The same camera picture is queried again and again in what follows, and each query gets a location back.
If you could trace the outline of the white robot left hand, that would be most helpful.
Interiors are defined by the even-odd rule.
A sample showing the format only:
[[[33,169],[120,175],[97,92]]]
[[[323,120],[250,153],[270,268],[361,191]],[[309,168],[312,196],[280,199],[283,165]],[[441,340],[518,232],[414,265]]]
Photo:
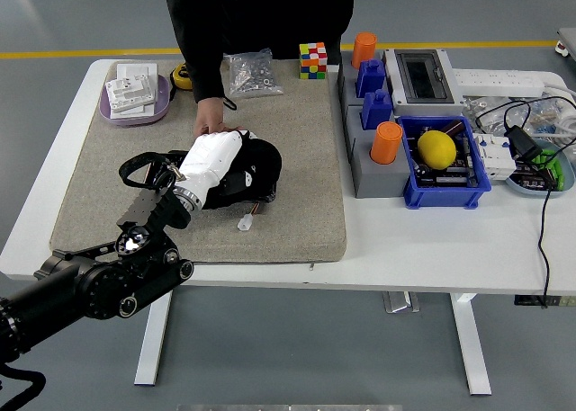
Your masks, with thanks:
[[[257,136],[248,130],[234,130],[198,137],[179,166],[184,179],[175,184],[175,192],[183,192],[192,202],[203,205],[208,191],[229,171],[246,139],[257,139]]]

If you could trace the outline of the person's right hand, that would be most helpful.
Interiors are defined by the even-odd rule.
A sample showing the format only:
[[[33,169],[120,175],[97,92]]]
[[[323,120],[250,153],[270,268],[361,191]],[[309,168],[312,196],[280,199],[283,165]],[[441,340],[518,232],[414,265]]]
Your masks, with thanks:
[[[197,114],[193,125],[193,135],[201,135],[242,130],[242,127],[228,127],[224,123],[224,99],[211,97],[197,103]]]

